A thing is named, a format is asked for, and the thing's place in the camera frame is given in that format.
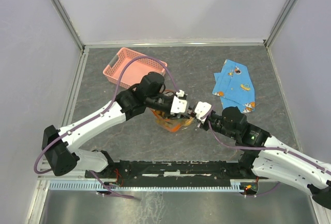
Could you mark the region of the clear zip top bag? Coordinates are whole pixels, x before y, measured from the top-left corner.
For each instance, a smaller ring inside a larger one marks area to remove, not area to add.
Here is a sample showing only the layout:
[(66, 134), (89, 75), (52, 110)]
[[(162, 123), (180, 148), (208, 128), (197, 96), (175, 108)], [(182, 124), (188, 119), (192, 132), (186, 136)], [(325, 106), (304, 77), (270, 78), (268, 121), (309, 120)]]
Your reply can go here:
[[(171, 95), (175, 95), (175, 93), (176, 93), (175, 91), (165, 89), (164, 91), (160, 92), (158, 95), (163, 94), (163, 95), (171, 96)], [(166, 124), (177, 124), (177, 123), (181, 123), (183, 125), (181, 129), (183, 129), (191, 125), (193, 122), (193, 117), (191, 114), (192, 108), (190, 106), (188, 107), (186, 114), (174, 114), (173, 116), (170, 117), (164, 117), (163, 112), (155, 111), (151, 108), (150, 110), (152, 111), (153, 115), (156, 118), (155, 119), (156, 123), (164, 129), (166, 127)]]

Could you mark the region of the orange persimmon toy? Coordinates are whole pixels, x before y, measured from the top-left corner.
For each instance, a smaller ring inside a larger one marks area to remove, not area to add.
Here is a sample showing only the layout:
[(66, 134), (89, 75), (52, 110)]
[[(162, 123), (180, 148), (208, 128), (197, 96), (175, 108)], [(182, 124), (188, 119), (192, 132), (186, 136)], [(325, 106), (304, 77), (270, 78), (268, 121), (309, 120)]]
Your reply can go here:
[(169, 132), (177, 132), (182, 128), (182, 124), (181, 123), (177, 123), (177, 124), (166, 124), (165, 129)]

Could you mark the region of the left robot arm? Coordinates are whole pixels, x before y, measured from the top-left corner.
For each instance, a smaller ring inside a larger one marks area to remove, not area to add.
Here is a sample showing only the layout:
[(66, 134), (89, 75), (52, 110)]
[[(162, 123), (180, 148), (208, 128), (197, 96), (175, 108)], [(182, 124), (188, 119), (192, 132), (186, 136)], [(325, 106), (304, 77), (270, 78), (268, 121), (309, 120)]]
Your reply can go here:
[(150, 72), (140, 83), (116, 94), (101, 109), (85, 118), (59, 129), (53, 125), (43, 133), (42, 156), (49, 163), (50, 172), (63, 176), (74, 170), (98, 172), (102, 177), (114, 173), (114, 164), (105, 151), (86, 151), (81, 146), (110, 127), (122, 124), (143, 114), (147, 108), (179, 117), (186, 111), (185, 92), (176, 89), (165, 93), (163, 75)]

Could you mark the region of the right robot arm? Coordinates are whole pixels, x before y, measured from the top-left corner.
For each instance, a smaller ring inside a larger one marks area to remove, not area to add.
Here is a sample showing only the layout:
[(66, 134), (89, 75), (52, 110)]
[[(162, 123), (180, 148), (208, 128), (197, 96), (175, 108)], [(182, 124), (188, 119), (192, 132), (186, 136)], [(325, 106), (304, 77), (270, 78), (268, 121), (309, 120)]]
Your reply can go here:
[(212, 105), (199, 102), (193, 109), (202, 128), (235, 140), (234, 149), (244, 151), (252, 161), (237, 165), (238, 174), (272, 179), (301, 190), (324, 208), (330, 208), (330, 164), (293, 149), (269, 132), (249, 123), (237, 107), (218, 115)]

